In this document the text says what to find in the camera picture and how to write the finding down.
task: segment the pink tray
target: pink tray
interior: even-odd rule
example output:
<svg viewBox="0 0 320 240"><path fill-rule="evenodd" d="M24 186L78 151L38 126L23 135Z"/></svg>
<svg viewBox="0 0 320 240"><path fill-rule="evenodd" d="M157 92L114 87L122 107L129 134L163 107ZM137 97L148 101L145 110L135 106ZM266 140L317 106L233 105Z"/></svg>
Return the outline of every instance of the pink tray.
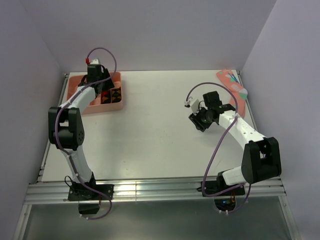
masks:
<svg viewBox="0 0 320 240"><path fill-rule="evenodd" d="M71 96L76 92L79 83L84 75L80 76L72 76L68 81L68 93L67 100L71 98ZM82 114L95 114L95 113L103 113L103 112L111 112L121 110L124 107L124 96L123 96L123 88L121 84L121 73L116 72L112 77L112 81L114 83L114 88L118 89L121 87L121 101L114 103L105 103L101 104L101 95L98 95L95 100L93 100L90 105L83 111Z"/></svg>

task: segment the metal frame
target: metal frame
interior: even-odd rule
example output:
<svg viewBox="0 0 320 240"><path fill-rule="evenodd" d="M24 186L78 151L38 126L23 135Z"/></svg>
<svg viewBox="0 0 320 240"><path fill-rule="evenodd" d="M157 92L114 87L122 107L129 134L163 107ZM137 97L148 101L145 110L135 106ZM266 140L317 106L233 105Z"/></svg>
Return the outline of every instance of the metal frame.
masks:
<svg viewBox="0 0 320 240"><path fill-rule="evenodd" d="M292 240L301 240L295 218L288 204L287 196L279 196L282 212Z"/></svg>
<svg viewBox="0 0 320 240"><path fill-rule="evenodd" d="M160 178L145 180L97 181L97 184L114 184L113 202L172 201L203 199L197 191L202 177ZM29 186L24 204L74 204L67 200L69 187L64 182L38 183ZM280 177L252 185L250 197L285 196L286 192ZM97 203L88 200L82 203Z"/></svg>
<svg viewBox="0 0 320 240"><path fill-rule="evenodd" d="M22 206L20 217L13 235L13 240L23 240L30 216L31 207L32 205L28 204Z"/></svg>
<svg viewBox="0 0 320 240"><path fill-rule="evenodd" d="M243 85L240 71L237 71L240 84ZM58 104L63 100L67 87L69 74L64 77L61 95ZM253 126L257 129L248 99L246 100ZM45 149L41 169L36 184L30 184L26 192L20 218L15 230L14 240L22 240L27 227L30 211L33 204L77 204L68 201L69 187L64 182L42 182L42 175L46 165L46 158L50 143ZM201 186L202 177L185 178L159 178L159 179L133 179L133 180L104 180L97 184L114 184L113 202L140 202L140 201L172 201L172 200L198 200L203 199L201 192L196 189ZM295 224L293 215L288 205L286 191L280 177L258 182L252 185L250 197L274 197L278 196L283 215L287 223L290 237L300 240L300 235ZM97 203L98 201L82 201L82 203Z"/></svg>

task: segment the white table surface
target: white table surface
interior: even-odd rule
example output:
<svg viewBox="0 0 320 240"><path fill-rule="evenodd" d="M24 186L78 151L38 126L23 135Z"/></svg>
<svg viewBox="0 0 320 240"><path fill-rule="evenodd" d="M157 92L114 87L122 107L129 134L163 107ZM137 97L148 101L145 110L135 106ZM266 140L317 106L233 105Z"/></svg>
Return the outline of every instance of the white table surface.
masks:
<svg viewBox="0 0 320 240"><path fill-rule="evenodd" d="M184 101L189 90L201 82L221 83L217 70L124 71L124 107L119 111L82 115L83 150L97 180L152 179L203 176L224 129L215 123L205 132L188 119ZM71 73L70 77L84 72ZM224 104L231 97L213 85L191 94L202 99L218 91ZM245 121L253 122L246 107ZM243 150L228 134L216 155L209 175L241 165ZM62 153L50 145L43 182L63 181L71 171Z"/></svg>

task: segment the robotic arm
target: robotic arm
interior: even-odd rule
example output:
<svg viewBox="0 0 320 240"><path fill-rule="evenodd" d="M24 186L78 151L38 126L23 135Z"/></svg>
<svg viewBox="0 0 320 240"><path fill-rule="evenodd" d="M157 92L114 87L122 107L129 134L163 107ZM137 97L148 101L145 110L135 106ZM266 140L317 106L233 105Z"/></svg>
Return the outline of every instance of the robotic arm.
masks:
<svg viewBox="0 0 320 240"><path fill-rule="evenodd" d="M81 113L101 92L114 87L108 70L95 59L88 63L87 75L82 78L73 96L67 102L58 107L51 107L48 111L50 143L61 150L72 173L69 201L99 200L99 197L104 195L112 198L113 186L97 185L94 173L87 164L82 146L85 131ZM92 204L79 205L80 214L96 214L98 210L99 207Z"/></svg>
<svg viewBox="0 0 320 240"><path fill-rule="evenodd" d="M204 94L203 102L205 107L192 97L185 102L185 107L192 110L189 119L197 130L204 132L213 122L227 129L235 120L235 108L230 104L222 104L218 92ZM281 174L279 144L274 137L267 138L257 132L239 115L229 133L243 149L242 164L218 174L217 192L237 184L254 184Z"/></svg>

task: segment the purple-gray wall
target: purple-gray wall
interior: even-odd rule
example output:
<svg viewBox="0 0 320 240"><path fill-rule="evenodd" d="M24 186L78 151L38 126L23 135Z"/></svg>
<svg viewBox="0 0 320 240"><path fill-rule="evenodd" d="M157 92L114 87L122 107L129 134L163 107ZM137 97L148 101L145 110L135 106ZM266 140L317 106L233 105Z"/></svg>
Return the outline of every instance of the purple-gray wall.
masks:
<svg viewBox="0 0 320 240"><path fill-rule="evenodd" d="M0 4L0 238L11 239L48 141L62 73L18 0Z"/></svg>
<svg viewBox="0 0 320 240"><path fill-rule="evenodd" d="M276 0L21 0L60 66L108 47L119 70L242 69ZM96 55L113 67L107 54Z"/></svg>
<svg viewBox="0 0 320 240"><path fill-rule="evenodd" d="M278 0L242 71L258 129L279 141L282 180L306 240L320 236L319 13L319 0Z"/></svg>

